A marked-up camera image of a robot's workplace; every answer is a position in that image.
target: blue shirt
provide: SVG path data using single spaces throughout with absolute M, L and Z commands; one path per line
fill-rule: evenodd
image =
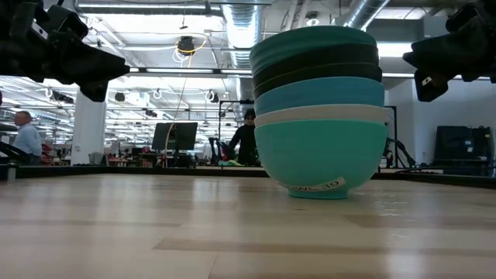
M 27 154 L 41 156 L 41 138 L 33 124 L 27 123 L 19 127 L 17 137 L 14 140 L 14 147 Z

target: label on bowl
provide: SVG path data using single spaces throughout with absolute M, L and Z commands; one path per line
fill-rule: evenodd
M 279 185 L 291 191 L 329 191 L 339 188 L 345 184 L 346 180 L 343 177 L 339 177 L 333 181 L 314 186 L 290 186 L 282 183 L 280 183 Z

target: white bowl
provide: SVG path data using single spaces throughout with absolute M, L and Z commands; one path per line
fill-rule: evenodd
M 255 126 L 309 119 L 348 119 L 384 124 L 388 111 L 375 105 L 308 105 L 268 112 L 255 118 Z

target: man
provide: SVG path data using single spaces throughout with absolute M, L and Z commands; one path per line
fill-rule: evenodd
M 17 112 L 15 114 L 14 123 L 19 126 L 19 129 L 14 147 L 29 155 L 31 158 L 29 165 L 39 165 L 42 153 L 41 138 L 36 128 L 31 124 L 31 120 L 29 112 Z
M 246 110 L 245 125 L 239 127 L 231 139 L 228 151 L 233 151 L 239 144 L 238 163 L 245 165 L 258 165 L 257 144 L 255 143 L 255 111 L 252 108 Z

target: dark jacket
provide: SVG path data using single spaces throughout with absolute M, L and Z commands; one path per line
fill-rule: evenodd
M 229 143 L 228 150 L 234 150 L 240 141 L 238 163 L 256 164 L 255 125 L 239 127 Z

